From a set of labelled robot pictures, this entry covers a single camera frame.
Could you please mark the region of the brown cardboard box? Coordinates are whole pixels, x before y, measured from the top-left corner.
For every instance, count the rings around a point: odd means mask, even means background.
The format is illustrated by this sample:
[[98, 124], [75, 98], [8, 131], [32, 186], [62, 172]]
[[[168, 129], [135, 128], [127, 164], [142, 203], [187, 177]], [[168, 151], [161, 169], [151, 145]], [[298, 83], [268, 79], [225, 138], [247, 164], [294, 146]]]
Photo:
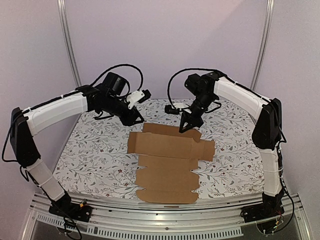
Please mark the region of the brown cardboard box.
[[144, 123], [142, 131], [131, 131], [127, 153], [138, 155], [136, 196], [154, 204], [193, 204], [199, 194], [200, 177], [194, 171], [199, 161], [211, 162], [214, 140], [204, 140], [196, 130]]

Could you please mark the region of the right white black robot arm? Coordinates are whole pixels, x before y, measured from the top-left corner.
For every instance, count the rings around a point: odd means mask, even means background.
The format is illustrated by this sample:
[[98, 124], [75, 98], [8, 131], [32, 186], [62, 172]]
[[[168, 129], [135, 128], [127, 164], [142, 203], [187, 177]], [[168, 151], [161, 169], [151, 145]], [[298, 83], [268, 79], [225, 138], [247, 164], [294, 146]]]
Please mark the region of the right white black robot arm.
[[218, 70], [204, 75], [191, 74], [184, 86], [195, 96], [195, 100], [182, 110], [180, 133], [201, 127], [203, 114], [208, 113], [209, 106], [220, 97], [233, 102], [255, 120], [251, 139], [259, 150], [264, 174], [263, 203], [258, 213], [262, 218], [269, 218], [278, 210], [285, 193], [281, 181], [281, 143], [286, 141], [282, 132], [281, 101], [261, 96]]

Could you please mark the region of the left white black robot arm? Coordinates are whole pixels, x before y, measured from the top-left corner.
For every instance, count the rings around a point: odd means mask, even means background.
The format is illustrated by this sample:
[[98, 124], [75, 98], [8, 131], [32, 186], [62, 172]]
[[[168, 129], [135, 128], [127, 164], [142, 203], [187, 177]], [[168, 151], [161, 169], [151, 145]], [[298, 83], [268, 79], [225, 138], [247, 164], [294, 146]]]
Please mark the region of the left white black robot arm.
[[136, 108], [151, 97], [149, 90], [139, 88], [125, 95], [122, 91], [129, 82], [116, 73], [109, 72], [98, 85], [83, 85], [67, 94], [55, 97], [34, 107], [15, 108], [5, 142], [10, 143], [15, 159], [37, 185], [55, 202], [55, 209], [63, 216], [74, 213], [68, 193], [53, 177], [42, 161], [33, 137], [42, 130], [71, 116], [94, 111], [110, 118], [118, 117], [123, 126], [131, 127], [144, 122]]

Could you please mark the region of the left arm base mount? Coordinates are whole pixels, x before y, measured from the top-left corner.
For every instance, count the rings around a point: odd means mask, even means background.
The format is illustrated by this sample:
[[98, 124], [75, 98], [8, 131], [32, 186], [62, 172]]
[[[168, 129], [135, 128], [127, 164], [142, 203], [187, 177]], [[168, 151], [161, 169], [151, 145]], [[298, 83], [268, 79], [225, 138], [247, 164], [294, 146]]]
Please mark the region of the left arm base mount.
[[69, 216], [72, 220], [86, 223], [89, 222], [92, 211], [93, 208], [87, 205], [85, 201], [82, 201], [81, 203], [74, 203], [71, 202], [70, 198], [61, 198], [58, 201], [53, 201], [48, 210], [50, 214], [60, 217]]

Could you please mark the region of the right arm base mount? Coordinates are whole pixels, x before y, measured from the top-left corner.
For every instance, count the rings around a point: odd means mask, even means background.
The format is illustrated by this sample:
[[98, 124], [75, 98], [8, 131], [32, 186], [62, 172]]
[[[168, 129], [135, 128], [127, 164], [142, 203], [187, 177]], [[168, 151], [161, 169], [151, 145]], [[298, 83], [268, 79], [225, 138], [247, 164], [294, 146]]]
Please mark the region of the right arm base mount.
[[272, 206], [271, 203], [259, 203], [241, 208], [240, 216], [245, 223], [255, 222], [260, 233], [274, 234], [284, 222], [285, 210], [282, 203]]

